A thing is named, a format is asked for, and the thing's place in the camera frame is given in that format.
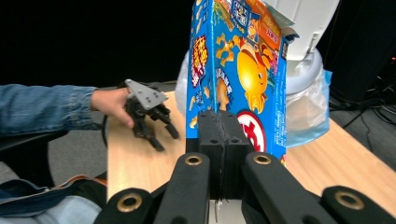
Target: wooden table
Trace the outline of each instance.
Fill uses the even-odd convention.
[[[181,136],[174,140],[163,123],[149,119],[166,148],[163,152],[157,152],[146,140],[134,138],[131,130],[109,118],[108,199],[127,188],[154,191],[169,180],[177,158],[184,153],[184,117],[177,110],[174,93],[166,94],[169,99],[165,104]],[[396,217],[396,173],[332,120],[330,130],[319,139],[288,149],[286,167],[317,195],[329,186],[350,187]]]

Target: cereal box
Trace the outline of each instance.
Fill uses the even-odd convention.
[[[196,0],[192,8],[186,137],[197,115],[227,110],[257,151],[286,153],[287,44],[260,0]]]

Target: chair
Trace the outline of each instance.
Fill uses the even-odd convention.
[[[19,178],[41,187],[53,187],[48,157],[49,142],[67,133],[33,133],[0,138],[0,161]]]

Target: small robotic hand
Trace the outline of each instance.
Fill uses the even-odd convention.
[[[146,86],[131,79],[126,79],[125,85],[130,92],[125,109],[134,120],[134,136],[147,139],[157,151],[164,151],[163,145],[155,138],[155,132],[148,127],[145,118],[149,116],[152,120],[159,119],[166,124],[165,128],[171,136],[177,139],[179,134],[171,123],[170,110],[163,104],[168,98],[155,86]]]

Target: cable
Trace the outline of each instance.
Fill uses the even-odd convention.
[[[355,109],[351,108],[349,106],[346,106],[346,105],[336,105],[333,102],[329,102],[329,110],[330,110],[330,112],[333,112],[333,111],[348,111],[348,110],[355,110]]]
[[[103,143],[105,144],[105,147],[107,148],[107,137],[106,137],[106,124],[107,124],[107,115],[105,115],[103,117],[102,120],[102,139],[103,139]]]
[[[391,107],[394,112],[396,112],[396,105],[388,105],[388,106]]]
[[[332,88],[330,88],[330,96],[336,100],[337,102],[340,103],[340,105],[336,105],[334,103],[331,104],[331,106],[334,106],[338,110],[357,110],[358,107],[357,105],[359,102],[354,102],[354,101],[349,101],[341,96],[339,96],[337,93],[335,93]]]
[[[373,152],[374,149],[373,149],[373,145],[372,145],[372,143],[371,143],[370,136],[369,136],[369,134],[370,134],[370,132],[371,132],[371,129],[370,129],[370,127],[367,125],[366,121],[364,120],[363,114],[361,114],[361,122],[363,122],[364,126],[366,126],[366,128],[367,128],[367,132],[366,132],[367,144],[369,145],[369,150],[370,150],[371,152]]]
[[[386,122],[386,123],[388,123],[388,124],[391,124],[391,125],[396,125],[396,122],[395,122],[395,121],[391,120],[390,118],[388,118],[388,116],[386,116],[385,114],[383,114],[383,113],[381,112],[381,107],[375,107],[375,108],[374,108],[374,112],[375,112],[375,114],[376,114],[381,120],[383,120],[384,122]]]
[[[396,115],[396,111],[388,109],[386,106],[381,105],[381,109],[388,111],[390,114]]]
[[[362,109],[361,112],[357,116],[355,116],[355,118],[353,118],[350,122],[348,122],[346,125],[343,126],[343,129],[345,129],[347,126],[353,123],[353,121],[355,121],[358,117],[360,117],[366,110],[367,108]]]

